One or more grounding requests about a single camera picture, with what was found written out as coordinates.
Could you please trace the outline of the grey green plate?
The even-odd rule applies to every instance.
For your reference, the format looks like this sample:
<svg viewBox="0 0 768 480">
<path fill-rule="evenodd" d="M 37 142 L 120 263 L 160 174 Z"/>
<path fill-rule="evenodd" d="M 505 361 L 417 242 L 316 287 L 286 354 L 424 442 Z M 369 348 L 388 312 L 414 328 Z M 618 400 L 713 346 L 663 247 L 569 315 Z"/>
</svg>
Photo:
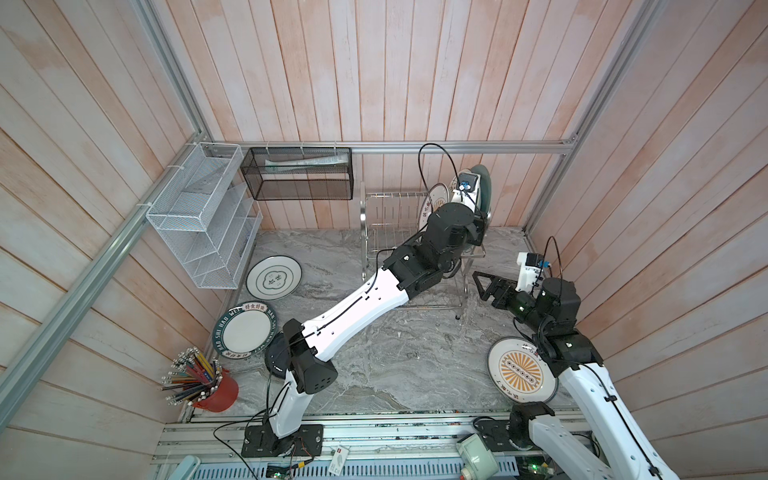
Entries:
<svg viewBox="0 0 768 480">
<path fill-rule="evenodd" d="M 479 187 L 476 200 L 477 209 L 481 211 L 487 219 L 491 218 L 490 206 L 492 200 L 492 181 L 489 170 L 485 165 L 478 164 L 473 166 L 470 171 L 479 176 Z"/>
</svg>

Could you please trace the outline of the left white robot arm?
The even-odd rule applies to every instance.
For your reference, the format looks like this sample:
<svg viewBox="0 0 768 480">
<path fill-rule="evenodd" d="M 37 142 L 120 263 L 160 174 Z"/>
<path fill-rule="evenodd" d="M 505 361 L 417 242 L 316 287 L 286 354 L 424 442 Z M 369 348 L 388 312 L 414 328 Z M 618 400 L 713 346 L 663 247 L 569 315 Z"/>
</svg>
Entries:
<svg viewBox="0 0 768 480">
<path fill-rule="evenodd" d="M 283 327 L 284 387 L 265 423 L 276 438 L 295 434 L 314 395 L 338 377 L 332 358 L 361 330 L 449 277 L 467 246 L 480 246 L 490 214 L 478 204 L 449 202 L 424 228 L 392 250 L 372 277 L 323 314 Z"/>
</svg>

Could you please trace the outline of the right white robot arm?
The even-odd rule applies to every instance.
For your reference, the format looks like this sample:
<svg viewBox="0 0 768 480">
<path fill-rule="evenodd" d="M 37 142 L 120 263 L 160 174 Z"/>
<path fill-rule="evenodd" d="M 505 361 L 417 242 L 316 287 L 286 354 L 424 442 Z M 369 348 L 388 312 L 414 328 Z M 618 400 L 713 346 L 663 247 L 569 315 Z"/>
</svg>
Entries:
<svg viewBox="0 0 768 480">
<path fill-rule="evenodd" d="M 613 385 L 591 341 L 575 327 L 581 299 L 573 282 L 543 279 L 532 295 L 522 281 L 474 272 L 482 300 L 513 314 L 532 331 L 539 357 L 565 387 L 600 445 L 596 456 L 543 402 L 523 404 L 510 415 L 516 443 L 546 453 L 570 479 L 674 479 L 676 473 L 656 452 Z"/>
</svg>

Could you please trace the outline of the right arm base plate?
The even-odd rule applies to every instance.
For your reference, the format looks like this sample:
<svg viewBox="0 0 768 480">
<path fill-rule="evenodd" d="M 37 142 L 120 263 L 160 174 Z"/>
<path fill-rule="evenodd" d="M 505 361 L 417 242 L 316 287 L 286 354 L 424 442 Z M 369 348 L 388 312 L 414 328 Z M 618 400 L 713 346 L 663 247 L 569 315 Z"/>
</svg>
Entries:
<svg viewBox="0 0 768 480">
<path fill-rule="evenodd" d="M 533 448 L 529 440 L 511 429 L 508 421 L 481 416 L 472 421 L 472 426 L 492 452 L 529 451 Z"/>
</svg>

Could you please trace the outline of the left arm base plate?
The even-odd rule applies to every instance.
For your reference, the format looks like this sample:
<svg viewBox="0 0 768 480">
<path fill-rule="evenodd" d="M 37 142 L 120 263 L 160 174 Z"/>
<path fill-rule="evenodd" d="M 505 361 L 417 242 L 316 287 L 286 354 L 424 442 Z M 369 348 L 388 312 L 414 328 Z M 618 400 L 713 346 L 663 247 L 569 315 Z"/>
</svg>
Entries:
<svg viewBox="0 0 768 480">
<path fill-rule="evenodd" d="M 252 425 L 245 429 L 241 456 L 244 458 L 266 458 L 281 455 L 320 456 L 322 452 L 324 426 L 302 424 L 293 434 L 279 438 L 269 423 Z"/>
</svg>

